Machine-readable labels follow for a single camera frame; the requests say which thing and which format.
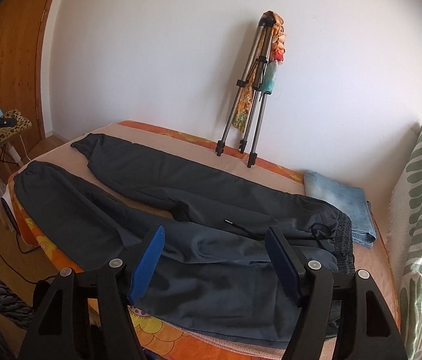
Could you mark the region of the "leopard print seat cushion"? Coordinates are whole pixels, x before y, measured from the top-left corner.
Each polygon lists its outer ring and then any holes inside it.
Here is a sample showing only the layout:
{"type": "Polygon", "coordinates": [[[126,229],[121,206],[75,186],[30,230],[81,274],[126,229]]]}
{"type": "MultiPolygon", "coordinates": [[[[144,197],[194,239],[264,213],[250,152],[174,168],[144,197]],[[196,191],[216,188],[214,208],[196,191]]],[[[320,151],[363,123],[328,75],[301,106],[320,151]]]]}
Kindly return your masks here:
{"type": "Polygon", "coordinates": [[[20,111],[13,109],[3,114],[5,118],[16,119],[16,125],[13,127],[0,127],[0,144],[9,140],[14,135],[21,133],[32,127],[31,121],[27,119],[20,111]]]}

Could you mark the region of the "folded light blue jeans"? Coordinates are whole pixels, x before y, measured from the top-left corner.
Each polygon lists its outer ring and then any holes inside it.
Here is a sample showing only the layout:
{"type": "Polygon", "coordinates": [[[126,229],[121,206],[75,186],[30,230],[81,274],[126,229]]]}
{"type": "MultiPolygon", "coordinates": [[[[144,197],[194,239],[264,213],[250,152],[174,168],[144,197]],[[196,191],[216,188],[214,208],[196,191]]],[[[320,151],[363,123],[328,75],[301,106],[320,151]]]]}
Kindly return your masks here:
{"type": "Polygon", "coordinates": [[[317,172],[306,172],[303,181],[307,196],[328,202],[349,217],[354,243],[367,248],[373,246],[378,237],[363,189],[339,183],[317,172]]]}

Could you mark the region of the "wooden door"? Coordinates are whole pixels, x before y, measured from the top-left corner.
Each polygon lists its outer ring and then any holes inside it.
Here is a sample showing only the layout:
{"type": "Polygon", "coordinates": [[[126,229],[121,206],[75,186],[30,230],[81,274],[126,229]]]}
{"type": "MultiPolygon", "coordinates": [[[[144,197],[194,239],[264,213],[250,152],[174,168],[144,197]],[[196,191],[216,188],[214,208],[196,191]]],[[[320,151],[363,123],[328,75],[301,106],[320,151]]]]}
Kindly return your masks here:
{"type": "Polygon", "coordinates": [[[0,108],[17,109],[32,123],[22,137],[35,146],[45,137],[40,90],[43,36],[52,0],[0,4],[0,108]]]}

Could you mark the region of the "dark navy jogger pants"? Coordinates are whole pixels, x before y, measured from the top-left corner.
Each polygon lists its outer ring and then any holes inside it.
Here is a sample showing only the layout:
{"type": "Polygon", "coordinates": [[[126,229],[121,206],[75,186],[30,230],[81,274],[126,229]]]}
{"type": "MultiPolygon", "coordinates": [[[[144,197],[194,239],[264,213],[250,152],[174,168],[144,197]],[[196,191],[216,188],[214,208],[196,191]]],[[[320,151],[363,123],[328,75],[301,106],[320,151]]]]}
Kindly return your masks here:
{"type": "Polygon", "coordinates": [[[354,272],[352,225],[333,205],[105,134],[73,144],[94,182],[30,163],[14,191],[40,230],[86,271],[162,226],[165,246],[146,314],[190,331],[283,348],[299,308],[285,297],[265,248],[275,228],[306,258],[354,272]]]}

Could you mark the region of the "colourful floral scarf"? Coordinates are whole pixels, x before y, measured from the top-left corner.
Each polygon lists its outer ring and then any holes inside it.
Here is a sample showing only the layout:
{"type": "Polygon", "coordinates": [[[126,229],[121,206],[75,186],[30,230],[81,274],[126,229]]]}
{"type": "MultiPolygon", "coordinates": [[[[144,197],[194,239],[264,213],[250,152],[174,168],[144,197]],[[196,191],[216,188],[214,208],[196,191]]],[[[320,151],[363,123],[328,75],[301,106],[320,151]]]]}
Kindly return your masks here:
{"type": "Polygon", "coordinates": [[[272,67],[282,64],[286,53],[285,41],[287,36],[283,18],[277,13],[268,10],[262,14],[258,25],[262,27],[262,32],[258,37],[256,48],[252,50],[251,64],[247,70],[246,77],[244,80],[238,81],[238,84],[243,89],[239,95],[237,108],[231,122],[231,125],[241,131],[241,133],[245,132],[245,128],[251,119],[252,100],[257,91],[253,87],[253,82],[257,78],[257,68],[261,52],[265,48],[266,29],[270,28],[270,45],[267,47],[266,62],[261,75],[263,76],[266,73],[269,63],[272,67]]]}

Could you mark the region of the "pink beige bed blanket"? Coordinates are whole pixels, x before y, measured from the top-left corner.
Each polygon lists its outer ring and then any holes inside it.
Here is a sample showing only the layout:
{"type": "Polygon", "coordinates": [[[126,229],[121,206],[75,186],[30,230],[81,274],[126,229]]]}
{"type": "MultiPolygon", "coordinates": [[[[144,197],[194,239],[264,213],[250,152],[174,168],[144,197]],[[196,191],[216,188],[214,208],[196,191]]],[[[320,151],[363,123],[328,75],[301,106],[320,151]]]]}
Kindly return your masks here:
{"type": "Polygon", "coordinates": [[[391,310],[396,289],[382,243],[352,243],[347,216],[307,197],[300,177],[217,157],[209,143],[111,124],[29,163],[13,178],[27,243],[57,268],[100,267],[158,226],[165,247],[131,318],[166,359],[279,358],[296,325],[264,246],[279,228],[339,271],[371,272],[391,310]]]}

